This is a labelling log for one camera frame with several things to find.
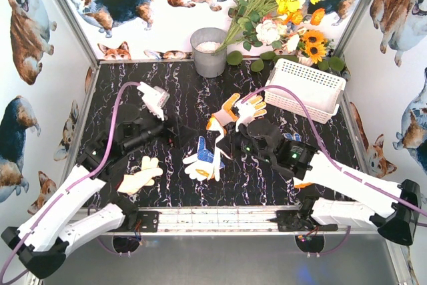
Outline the yellow dotted work glove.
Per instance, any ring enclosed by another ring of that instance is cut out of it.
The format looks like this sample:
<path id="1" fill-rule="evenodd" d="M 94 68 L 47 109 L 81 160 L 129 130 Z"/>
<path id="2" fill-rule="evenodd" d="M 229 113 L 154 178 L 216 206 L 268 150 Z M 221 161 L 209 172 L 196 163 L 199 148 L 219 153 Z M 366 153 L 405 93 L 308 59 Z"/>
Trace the yellow dotted work glove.
<path id="1" fill-rule="evenodd" d="M 234 104 L 241 100 L 239 93 L 233 93 L 222 105 L 221 109 L 213 114 L 219 123 L 225 127 L 229 123 L 235 123 L 237 120 L 236 108 Z"/>

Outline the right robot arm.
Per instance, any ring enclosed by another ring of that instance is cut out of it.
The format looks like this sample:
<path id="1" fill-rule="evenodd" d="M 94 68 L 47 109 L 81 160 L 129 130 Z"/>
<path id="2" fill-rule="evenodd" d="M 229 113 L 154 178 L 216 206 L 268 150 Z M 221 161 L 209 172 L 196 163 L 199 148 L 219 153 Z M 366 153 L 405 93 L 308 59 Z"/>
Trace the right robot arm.
<path id="1" fill-rule="evenodd" d="M 316 184 L 349 198 L 314 198 L 301 206 L 298 217 L 311 229 L 346 225 L 374 229 L 399 245 L 414 243 L 422 211 L 420 186 L 412 180 L 379 180 L 340 164 L 318 148 L 282 134 L 266 118 L 229 130 L 216 146 L 230 159 L 245 153 L 270 164 L 283 177 L 293 179 L 295 188 Z"/>

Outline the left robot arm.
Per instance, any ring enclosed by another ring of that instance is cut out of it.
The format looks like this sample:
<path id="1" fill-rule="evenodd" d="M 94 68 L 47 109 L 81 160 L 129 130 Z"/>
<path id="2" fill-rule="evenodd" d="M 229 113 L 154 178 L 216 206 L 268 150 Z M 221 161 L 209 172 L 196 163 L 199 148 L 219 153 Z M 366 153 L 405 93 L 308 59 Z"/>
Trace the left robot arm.
<path id="1" fill-rule="evenodd" d="M 151 186 L 162 175 L 159 161 L 145 156 L 134 174 L 125 172 L 129 155 L 155 142 L 182 148 L 197 131 L 162 109 L 134 105 L 115 107 L 107 130 L 87 145 L 68 178 L 36 214 L 19 227 L 8 227 L 2 240 L 25 269 L 39 279 L 56 272 L 76 249 L 109 231 L 130 230 L 141 220 L 129 196 Z M 117 193 L 94 214 L 71 219 L 105 186 Z"/>

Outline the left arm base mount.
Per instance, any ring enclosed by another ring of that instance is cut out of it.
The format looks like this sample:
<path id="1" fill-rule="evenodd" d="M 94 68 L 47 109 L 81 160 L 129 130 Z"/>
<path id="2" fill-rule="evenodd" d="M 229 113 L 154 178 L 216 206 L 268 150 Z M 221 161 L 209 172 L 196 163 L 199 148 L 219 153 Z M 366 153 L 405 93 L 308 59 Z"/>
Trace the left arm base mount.
<path id="1" fill-rule="evenodd" d="M 124 223 L 118 228 L 108 232 L 142 232 L 155 233 L 159 224 L 159 212 L 152 210 L 140 210 L 137 214 L 126 217 Z"/>

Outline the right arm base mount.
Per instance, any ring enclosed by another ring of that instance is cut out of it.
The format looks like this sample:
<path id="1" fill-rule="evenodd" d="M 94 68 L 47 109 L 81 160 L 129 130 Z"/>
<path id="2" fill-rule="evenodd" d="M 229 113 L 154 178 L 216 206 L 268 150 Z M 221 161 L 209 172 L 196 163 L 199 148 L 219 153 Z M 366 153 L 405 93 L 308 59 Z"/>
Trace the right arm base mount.
<path id="1" fill-rule="evenodd" d="M 268 221 L 277 224 L 280 232 L 309 232 L 319 226 L 319 223 L 310 217 L 301 216 L 297 210 L 278 210 L 276 217 Z"/>

